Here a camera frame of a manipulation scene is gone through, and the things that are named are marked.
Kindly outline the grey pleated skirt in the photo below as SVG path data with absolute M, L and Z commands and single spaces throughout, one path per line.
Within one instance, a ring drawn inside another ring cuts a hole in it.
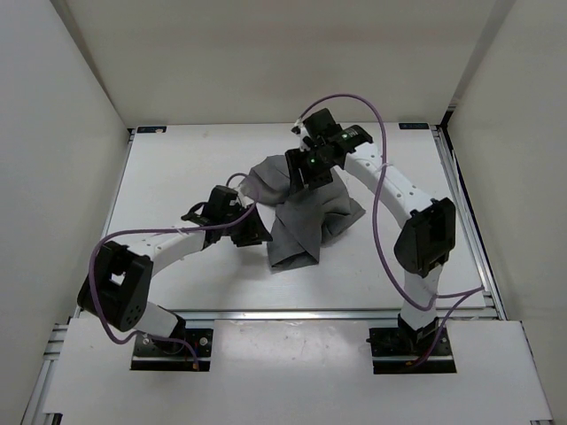
M 318 264 L 321 248 L 334 243 L 365 214 L 336 171 L 331 172 L 329 184 L 292 195 L 283 155 L 268 156 L 252 166 L 244 185 L 260 204 L 275 209 L 267 253 L 276 271 Z

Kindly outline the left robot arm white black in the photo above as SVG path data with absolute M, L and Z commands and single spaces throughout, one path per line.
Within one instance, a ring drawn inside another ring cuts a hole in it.
M 137 243 L 104 242 L 90 265 L 94 281 L 85 280 L 77 304 L 94 315 L 102 313 L 106 324 L 120 332 L 147 335 L 168 355 L 189 351 L 185 320 L 148 301 L 151 280 L 223 237 L 238 248 L 272 240 L 254 204 L 239 190 L 217 185 L 207 201 L 192 206 L 169 231 L 150 231 Z

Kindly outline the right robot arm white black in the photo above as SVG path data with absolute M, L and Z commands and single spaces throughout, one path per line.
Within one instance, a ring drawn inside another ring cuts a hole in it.
M 386 161 L 385 148 L 361 126 L 342 127 L 328 109 L 298 119 L 291 129 L 299 147 L 286 151 L 291 193 L 331 183 L 339 167 L 361 182 L 384 205 L 400 227 L 393 247 L 404 271 L 404 300 L 398 329 L 388 349 L 417 354 L 439 328 L 436 312 L 439 278 L 455 246 L 456 209 L 417 188 Z

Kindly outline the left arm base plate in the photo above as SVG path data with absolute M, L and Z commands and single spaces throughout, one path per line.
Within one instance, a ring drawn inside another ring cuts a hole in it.
M 208 372 L 211 366 L 214 330 L 186 328 L 186 345 L 155 341 L 143 334 L 134 342 L 130 369 L 153 372 Z

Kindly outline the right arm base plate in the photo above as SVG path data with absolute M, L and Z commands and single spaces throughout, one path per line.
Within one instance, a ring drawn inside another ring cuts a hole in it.
M 435 334 L 427 336 L 416 347 L 404 341 L 397 328 L 370 328 L 370 345 L 374 375 L 455 374 L 452 346 L 444 328 L 427 360 L 422 356 L 431 348 Z

